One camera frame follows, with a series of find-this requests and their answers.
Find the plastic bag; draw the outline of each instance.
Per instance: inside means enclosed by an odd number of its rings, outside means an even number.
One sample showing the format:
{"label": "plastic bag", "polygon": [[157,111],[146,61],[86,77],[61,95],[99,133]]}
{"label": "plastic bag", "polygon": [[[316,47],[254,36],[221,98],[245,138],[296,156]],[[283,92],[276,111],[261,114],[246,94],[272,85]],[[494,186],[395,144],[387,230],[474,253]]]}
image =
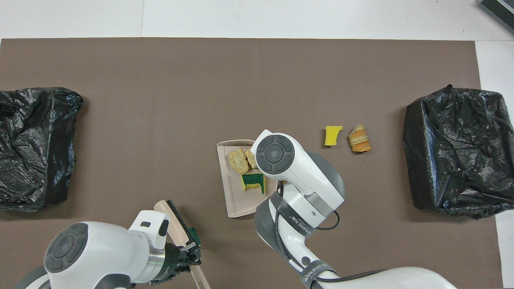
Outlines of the plastic bag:
{"label": "plastic bag", "polygon": [[501,94],[448,85],[407,107],[414,206],[484,218],[514,208],[514,140]]}
{"label": "plastic bag", "polygon": [[67,198],[75,114],[66,88],[0,92],[0,209],[34,211]]}

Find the green object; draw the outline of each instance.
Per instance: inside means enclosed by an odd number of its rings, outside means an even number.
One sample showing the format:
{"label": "green object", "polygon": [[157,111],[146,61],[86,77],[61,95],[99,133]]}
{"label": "green object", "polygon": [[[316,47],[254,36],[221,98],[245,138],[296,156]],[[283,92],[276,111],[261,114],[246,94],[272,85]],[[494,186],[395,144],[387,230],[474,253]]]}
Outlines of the green object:
{"label": "green object", "polygon": [[266,191],[266,178],[262,173],[257,174],[244,174],[241,175],[241,180],[243,182],[243,188],[245,191],[248,188],[256,188],[261,187],[261,193],[264,194]]}
{"label": "green object", "polygon": [[193,238],[198,246],[201,245],[200,238],[198,237],[198,233],[194,227],[189,228],[189,232],[193,235]]}

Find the beige tray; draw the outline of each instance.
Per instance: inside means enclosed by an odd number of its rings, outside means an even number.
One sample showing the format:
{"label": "beige tray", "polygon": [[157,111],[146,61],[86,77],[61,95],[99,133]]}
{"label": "beige tray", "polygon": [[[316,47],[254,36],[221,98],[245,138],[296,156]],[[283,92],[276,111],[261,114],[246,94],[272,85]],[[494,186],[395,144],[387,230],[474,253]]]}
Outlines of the beige tray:
{"label": "beige tray", "polygon": [[[251,188],[246,191],[243,189],[241,175],[230,167],[228,155],[239,148],[249,149],[253,140],[236,139],[222,141],[216,145],[218,150],[219,168],[222,172],[223,190],[225,191],[225,203],[227,204],[227,214],[231,218],[244,216],[255,212],[257,205],[271,196],[277,189],[277,181],[266,178],[266,191],[264,194],[261,188]],[[258,169],[248,171],[248,173],[259,173]]]}

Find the sponge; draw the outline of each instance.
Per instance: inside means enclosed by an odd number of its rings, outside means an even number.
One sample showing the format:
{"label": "sponge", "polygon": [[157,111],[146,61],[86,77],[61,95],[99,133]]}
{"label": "sponge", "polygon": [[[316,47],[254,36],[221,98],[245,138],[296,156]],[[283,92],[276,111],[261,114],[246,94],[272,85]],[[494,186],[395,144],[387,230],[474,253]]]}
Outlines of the sponge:
{"label": "sponge", "polygon": [[248,188],[261,187],[261,193],[264,194],[266,191],[266,178],[262,173],[257,174],[243,174],[241,175],[241,181],[243,182],[243,188],[245,191]]}
{"label": "sponge", "polygon": [[337,135],[340,131],[343,130],[343,126],[341,125],[327,125],[325,127],[325,145],[326,146],[335,146],[337,145]]}

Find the yellow sponge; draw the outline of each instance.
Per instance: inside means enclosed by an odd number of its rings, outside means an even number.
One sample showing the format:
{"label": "yellow sponge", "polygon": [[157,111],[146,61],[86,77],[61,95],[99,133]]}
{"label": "yellow sponge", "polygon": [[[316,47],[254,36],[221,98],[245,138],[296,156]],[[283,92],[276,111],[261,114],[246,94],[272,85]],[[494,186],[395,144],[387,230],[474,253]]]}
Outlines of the yellow sponge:
{"label": "yellow sponge", "polygon": [[335,146],[337,145],[337,135],[340,131],[343,130],[343,126],[341,125],[327,125],[325,127],[325,145],[326,146]]}

